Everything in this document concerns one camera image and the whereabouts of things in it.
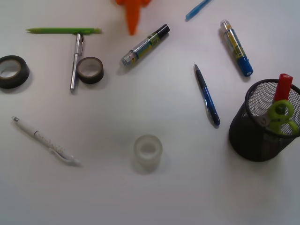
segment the blue ballpoint pen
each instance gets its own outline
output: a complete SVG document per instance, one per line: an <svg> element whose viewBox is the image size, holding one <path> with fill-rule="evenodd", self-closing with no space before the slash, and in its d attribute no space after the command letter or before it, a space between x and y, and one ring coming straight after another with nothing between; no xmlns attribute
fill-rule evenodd
<svg viewBox="0 0 300 225"><path fill-rule="evenodd" d="M192 19L197 13L200 12L200 10L207 4L209 3L210 0L204 0L201 2L199 5L197 5L195 8L192 9L187 15L186 15L186 20Z"/></svg>
<svg viewBox="0 0 300 225"><path fill-rule="evenodd" d="M196 76L197 76L198 82L199 82L200 87L201 87L201 91L203 92L203 95L204 95L204 99L205 99L205 102L206 102L207 109L209 110L210 115L211 115L212 120L214 121L215 125L219 126L220 125L220 118L217 114L214 103L212 102L210 92L208 91L208 88L207 88L205 80L204 80L204 78L201 74L201 71L199 70L199 68L196 64L195 64L195 72L196 72Z"/></svg>

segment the brown tape roll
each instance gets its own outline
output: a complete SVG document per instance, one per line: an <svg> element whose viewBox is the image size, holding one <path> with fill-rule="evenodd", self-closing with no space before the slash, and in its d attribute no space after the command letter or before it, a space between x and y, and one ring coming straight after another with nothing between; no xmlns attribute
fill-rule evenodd
<svg viewBox="0 0 300 225"><path fill-rule="evenodd" d="M103 64L95 57L87 57L79 61L76 68L79 79L84 83L97 83L103 75Z"/></svg>
<svg viewBox="0 0 300 225"><path fill-rule="evenodd" d="M13 76L2 76L5 72L14 72ZM24 59L9 55L0 59L0 88L16 88L23 84L29 76L29 68Z"/></svg>

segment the pen holder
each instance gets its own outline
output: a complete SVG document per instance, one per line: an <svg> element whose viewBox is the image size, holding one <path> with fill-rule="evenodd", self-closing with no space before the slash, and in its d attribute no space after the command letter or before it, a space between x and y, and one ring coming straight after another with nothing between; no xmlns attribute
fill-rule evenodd
<svg viewBox="0 0 300 225"><path fill-rule="evenodd" d="M231 122L229 140L234 150L242 157L256 162L274 158L296 137L288 124L281 126L278 134L259 122L273 104L278 79L267 79L255 83L247 92L245 102ZM290 120L300 128L300 89L292 85L289 101L294 107Z"/></svg>

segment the silver pen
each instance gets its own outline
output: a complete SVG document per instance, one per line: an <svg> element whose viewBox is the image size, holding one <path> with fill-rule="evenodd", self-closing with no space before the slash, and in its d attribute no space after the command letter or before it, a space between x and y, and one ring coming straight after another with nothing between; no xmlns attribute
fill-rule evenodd
<svg viewBox="0 0 300 225"><path fill-rule="evenodd" d="M71 85L70 90L73 92L75 90L76 85L76 67L77 63L80 60L80 56L83 54L83 35L77 34L76 36L76 45L75 45L75 53L74 53L74 61L73 61L73 67L72 67L72 78L71 78Z"/></svg>
<svg viewBox="0 0 300 225"><path fill-rule="evenodd" d="M13 116L12 117L15 124L25 131L27 134L32 136L37 141L41 142L43 145L48 147L51 151L53 151L61 160L63 160L66 163L75 163L76 165L79 165L79 161L67 150L63 149L59 145L56 145L50 138L47 138L44 134L42 134L39 130L32 127L28 123L24 122L23 120L20 120L19 118Z"/></svg>

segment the scissors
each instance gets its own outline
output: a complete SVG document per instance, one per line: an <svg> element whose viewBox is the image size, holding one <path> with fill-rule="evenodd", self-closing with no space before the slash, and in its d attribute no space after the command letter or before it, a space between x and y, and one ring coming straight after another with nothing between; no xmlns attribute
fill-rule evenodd
<svg viewBox="0 0 300 225"><path fill-rule="evenodd" d="M287 115L278 114L280 111L285 112L286 109L288 110ZM280 100L273 103L264 115L259 116L258 122L263 127L269 128L279 135L285 135L285 133L281 131L281 127L284 124L288 124L292 128L292 135L297 135L299 133L299 127L294 121L290 120L293 114L293 105L287 100Z"/></svg>

